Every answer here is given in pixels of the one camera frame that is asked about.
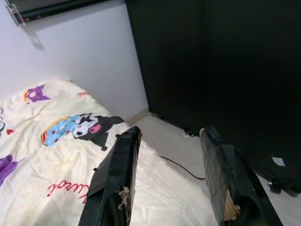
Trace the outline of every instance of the power cord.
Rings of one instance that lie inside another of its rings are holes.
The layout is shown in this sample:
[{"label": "power cord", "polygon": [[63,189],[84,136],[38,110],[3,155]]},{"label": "power cord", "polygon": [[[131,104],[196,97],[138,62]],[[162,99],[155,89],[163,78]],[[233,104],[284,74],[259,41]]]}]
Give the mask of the power cord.
[{"label": "power cord", "polygon": [[175,162],[175,161],[173,161],[173,160],[171,160],[171,159],[169,159],[169,158],[166,158],[166,157],[164,157],[164,156],[160,156],[162,159],[166,159],[166,160],[168,160],[168,161],[171,161],[171,162],[173,162],[174,164],[176,164],[176,165],[178,165],[178,166],[180,166],[180,167],[182,167],[184,170],[186,170],[190,175],[192,175],[194,178],[196,178],[196,179],[198,179],[198,180],[205,180],[205,178],[199,178],[199,177],[197,177],[197,176],[194,176],[192,173],[190,173],[185,167],[183,167],[183,166],[181,166],[180,164],[178,164],[177,162]]}]

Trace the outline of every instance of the floor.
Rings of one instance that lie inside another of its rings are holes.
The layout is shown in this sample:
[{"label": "floor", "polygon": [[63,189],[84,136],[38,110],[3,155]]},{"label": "floor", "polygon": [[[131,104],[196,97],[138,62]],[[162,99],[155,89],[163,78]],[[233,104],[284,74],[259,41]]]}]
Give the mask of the floor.
[{"label": "floor", "polygon": [[[205,177],[199,137],[185,138],[182,129],[150,114],[136,122],[135,125],[142,130],[143,139],[156,149],[159,155],[184,166],[197,177]],[[166,160],[166,162],[170,167],[200,185],[208,195],[205,181],[195,179],[181,167],[170,161]],[[281,194],[274,194],[270,192],[265,179],[259,177],[259,180],[283,225],[300,226],[301,194],[288,194],[285,191],[282,191]]]}]

